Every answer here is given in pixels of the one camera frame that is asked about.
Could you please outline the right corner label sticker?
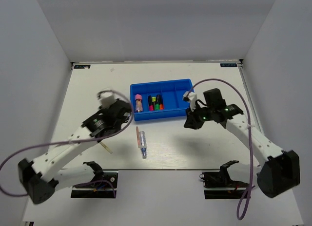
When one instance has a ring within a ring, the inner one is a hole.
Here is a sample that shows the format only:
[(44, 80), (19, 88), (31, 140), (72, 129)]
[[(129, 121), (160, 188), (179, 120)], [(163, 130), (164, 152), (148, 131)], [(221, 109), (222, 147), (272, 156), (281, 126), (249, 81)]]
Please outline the right corner label sticker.
[(220, 63), (220, 67), (222, 68), (237, 68), (236, 63)]

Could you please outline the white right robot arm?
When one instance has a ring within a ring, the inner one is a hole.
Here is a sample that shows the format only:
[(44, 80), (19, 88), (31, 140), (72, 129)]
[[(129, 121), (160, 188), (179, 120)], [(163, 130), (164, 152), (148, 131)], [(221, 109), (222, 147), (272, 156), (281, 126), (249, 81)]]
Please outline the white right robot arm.
[(185, 128), (198, 130), (204, 122), (214, 121), (236, 136), (256, 158), (260, 165), (254, 170), (256, 185), (268, 197), (274, 198), (300, 184), (299, 156), (295, 151), (285, 151), (252, 127), (247, 116), (235, 104), (227, 105), (219, 89), (204, 92), (206, 103), (199, 106), (194, 92), (185, 92), (188, 102)]

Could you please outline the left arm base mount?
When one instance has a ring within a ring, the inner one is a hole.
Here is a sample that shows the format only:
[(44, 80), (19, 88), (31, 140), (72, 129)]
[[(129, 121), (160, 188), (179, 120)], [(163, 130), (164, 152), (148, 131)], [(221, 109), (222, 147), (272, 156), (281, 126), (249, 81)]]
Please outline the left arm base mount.
[(105, 171), (100, 180), (72, 187), (72, 199), (114, 199), (117, 196), (118, 171)]

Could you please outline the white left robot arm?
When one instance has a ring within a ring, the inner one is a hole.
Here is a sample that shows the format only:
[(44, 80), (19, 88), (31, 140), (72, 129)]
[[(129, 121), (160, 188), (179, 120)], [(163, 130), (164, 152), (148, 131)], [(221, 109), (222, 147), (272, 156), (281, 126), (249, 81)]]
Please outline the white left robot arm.
[(105, 138), (117, 135), (129, 121), (132, 107), (116, 99), (107, 108), (87, 118), (69, 137), (69, 144), (55, 146), (32, 161), (18, 163), (19, 180), (33, 204), (48, 200), (56, 191), (71, 186), (97, 187), (105, 182), (102, 167), (94, 161), (84, 161), (80, 167), (66, 168), (70, 161)]

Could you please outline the tan pencil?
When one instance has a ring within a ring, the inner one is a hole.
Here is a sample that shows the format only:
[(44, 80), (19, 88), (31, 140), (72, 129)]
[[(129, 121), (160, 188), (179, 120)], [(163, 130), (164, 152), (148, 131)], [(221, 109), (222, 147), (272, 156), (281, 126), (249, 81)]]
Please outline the tan pencil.
[(140, 140), (139, 140), (139, 128), (136, 126), (136, 139), (137, 139), (137, 146), (140, 149)]

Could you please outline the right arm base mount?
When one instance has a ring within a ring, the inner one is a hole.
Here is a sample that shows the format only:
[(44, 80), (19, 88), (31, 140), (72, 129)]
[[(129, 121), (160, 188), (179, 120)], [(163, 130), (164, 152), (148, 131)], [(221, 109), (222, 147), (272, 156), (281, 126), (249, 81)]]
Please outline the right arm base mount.
[(199, 178), (203, 182), (204, 197), (206, 200), (240, 199), (244, 190), (249, 186), (247, 181), (231, 178), (228, 168), (239, 163), (231, 160), (220, 166), (219, 170), (203, 171)]

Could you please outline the pink cap black highlighter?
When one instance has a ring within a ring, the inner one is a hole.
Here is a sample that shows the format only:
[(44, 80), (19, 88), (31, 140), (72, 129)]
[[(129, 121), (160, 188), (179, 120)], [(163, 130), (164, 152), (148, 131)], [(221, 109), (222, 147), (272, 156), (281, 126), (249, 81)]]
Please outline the pink cap black highlighter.
[(153, 111), (154, 110), (154, 105), (153, 105), (153, 100), (152, 100), (152, 96), (151, 95), (148, 96), (148, 106), (149, 106), (149, 111)]

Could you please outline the crayon bottle pink cap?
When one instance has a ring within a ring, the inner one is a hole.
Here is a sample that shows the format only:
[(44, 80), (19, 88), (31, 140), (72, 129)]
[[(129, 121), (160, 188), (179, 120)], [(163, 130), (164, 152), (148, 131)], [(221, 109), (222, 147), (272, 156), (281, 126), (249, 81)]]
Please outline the crayon bottle pink cap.
[(143, 104), (142, 104), (142, 95), (136, 94), (135, 95), (135, 112), (140, 113), (143, 112)]

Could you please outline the left corner label sticker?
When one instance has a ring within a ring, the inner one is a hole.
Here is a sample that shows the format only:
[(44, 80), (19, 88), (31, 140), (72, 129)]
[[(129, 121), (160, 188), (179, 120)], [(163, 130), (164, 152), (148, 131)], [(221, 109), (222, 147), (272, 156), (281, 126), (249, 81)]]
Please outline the left corner label sticker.
[(74, 69), (90, 69), (91, 65), (75, 65)]

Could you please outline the orange cap black highlighter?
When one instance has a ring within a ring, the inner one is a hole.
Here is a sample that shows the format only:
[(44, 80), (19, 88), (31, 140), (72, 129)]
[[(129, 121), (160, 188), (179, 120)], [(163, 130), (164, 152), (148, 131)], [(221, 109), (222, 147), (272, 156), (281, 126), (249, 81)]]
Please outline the orange cap black highlighter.
[(156, 96), (156, 104), (159, 104), (160, 105), (160, 110), (163, 110), (164, 109), (164, 106), (163, 106), (163, 99), (162, 99), (162, 96), (160, 94), (158, 94)]

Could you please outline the pale yellow pen tube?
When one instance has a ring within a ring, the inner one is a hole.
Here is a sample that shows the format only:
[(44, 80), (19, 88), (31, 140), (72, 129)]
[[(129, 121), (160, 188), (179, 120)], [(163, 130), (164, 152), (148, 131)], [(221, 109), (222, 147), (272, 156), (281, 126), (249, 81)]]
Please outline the pale yellow pen tube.
[(101, 145), (107, 152), (109, 152), (110, 154), (113, 153), (112, 150), (111, 150), (107, 145), (105, 145), (104, 143), (100, 142), (100, 145)]

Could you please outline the corner label sticker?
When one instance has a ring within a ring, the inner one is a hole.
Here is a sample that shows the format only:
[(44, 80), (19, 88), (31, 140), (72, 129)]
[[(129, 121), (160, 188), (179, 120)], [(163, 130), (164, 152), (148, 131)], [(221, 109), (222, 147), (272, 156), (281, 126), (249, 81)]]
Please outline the corner label sticker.
[(236, 63), (220, 63), (220, 67), (222, 68), (237, 68)]
[(75, 65), (74, 69), (90, 69), (91, 65)]

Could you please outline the blue divided plastic bin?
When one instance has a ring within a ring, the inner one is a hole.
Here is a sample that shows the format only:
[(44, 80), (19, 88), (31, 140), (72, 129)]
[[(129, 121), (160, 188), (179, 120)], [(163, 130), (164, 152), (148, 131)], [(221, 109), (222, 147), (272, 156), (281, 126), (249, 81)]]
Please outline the blue divided plastic bin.
[[(185, 116), (189, 103), (183, 100), (185, 92), (192, 88), (190, 79), (145, 82), (130, 85), (130, 99), (135, 106), (135, 95), (142, 95), (143, 112), (134, 114), (135, 121), (163, 119), (169, 117)], [(156, 97), (158, 94), (163, 99), (163, 110), (149, 111), (148, 96)]]

